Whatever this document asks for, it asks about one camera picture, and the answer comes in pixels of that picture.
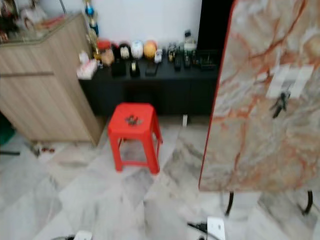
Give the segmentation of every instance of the stool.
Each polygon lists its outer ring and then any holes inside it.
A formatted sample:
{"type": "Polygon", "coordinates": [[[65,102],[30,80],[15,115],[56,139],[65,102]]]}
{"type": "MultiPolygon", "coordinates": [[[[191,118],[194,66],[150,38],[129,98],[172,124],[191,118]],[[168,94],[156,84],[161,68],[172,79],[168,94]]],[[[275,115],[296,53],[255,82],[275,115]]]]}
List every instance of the stool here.
{"type": "Polygon", "coordinates": [[[152,174],[159,173],[158,155],[163,139],[154,107],[148,103],[121,103],[112,115],[108,125],[108,136],[112,148],[115,169],[121,172],[124,165],[149,167],[152,174]],[[157,139],[157,151],[153,143],[153,133],[157,139]],[[122,139],[142,142],[146,162],[122,161],[120,144],[122,139]]]}

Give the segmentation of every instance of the black cabinet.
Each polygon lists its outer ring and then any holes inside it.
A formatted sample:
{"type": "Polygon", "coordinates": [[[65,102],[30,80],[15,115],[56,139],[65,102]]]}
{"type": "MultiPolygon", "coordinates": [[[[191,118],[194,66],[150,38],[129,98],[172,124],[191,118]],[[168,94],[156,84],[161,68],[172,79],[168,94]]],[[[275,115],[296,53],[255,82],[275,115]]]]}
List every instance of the black cabinet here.
{"type": "Polygon", "coordinates": [[[98,69],[91,80],[79,80],[97,116],[110,116],[122,102],[150,103],[159,115],[210,115],[217,70],[198,68],[175,71],[172,63],[160,64],[156,76],[145,76],[147,62],[139,61],[140,77],[112,77],[108,67],[98,69]]]}

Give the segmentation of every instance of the door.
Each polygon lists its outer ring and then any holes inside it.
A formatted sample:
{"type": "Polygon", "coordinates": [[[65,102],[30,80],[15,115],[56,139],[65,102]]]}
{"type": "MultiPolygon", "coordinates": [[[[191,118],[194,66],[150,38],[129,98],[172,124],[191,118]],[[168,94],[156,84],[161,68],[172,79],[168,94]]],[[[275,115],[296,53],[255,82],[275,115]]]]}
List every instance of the door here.
{"type": "Polygon", "coordinates": [[[54,75],[2,77],[0,110],[29,140],[90,140],[54,75]]]}

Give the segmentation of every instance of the white tile floor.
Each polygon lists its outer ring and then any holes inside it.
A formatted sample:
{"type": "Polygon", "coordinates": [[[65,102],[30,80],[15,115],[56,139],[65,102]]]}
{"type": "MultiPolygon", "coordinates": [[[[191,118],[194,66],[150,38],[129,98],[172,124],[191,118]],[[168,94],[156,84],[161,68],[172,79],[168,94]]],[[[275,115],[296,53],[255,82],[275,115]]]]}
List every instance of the white tile floor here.
{"type": "MultiPolygon", "coordinates": [[[[116,173],[108,137],[90,143],[53,143],[55,153],[36,158],[16,134],[0,156],[0,240],[50,240],[78,230],[94,240],[197,240],[187,222],[208,216],[225,221],[227,240],[320,240],[320,193],[307,204],[304,191],[279,194],[236,193],[224,217],[228,193],[198,191],[209,119],[181,127],[178,118],[161,118],[164,143],[157,176],[147,168],[116,173]]],[[[144,158],[135,142],[121,147],[124,157],[144,158]]]]}

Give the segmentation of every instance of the sticker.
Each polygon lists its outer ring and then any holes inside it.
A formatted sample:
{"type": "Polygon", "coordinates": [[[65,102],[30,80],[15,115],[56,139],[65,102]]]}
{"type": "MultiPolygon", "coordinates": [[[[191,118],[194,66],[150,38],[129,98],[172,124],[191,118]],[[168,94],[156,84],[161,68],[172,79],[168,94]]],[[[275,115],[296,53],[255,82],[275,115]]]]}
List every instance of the sticker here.
{"type": "Polygon", "coordinates": [[[304,65],[303,67],[280,66],[273,76],[266,97],[275,99],[280,96],[281,92],[289,91],[291,99],[299,98],[313,71],[313,65],[304,65]]]}

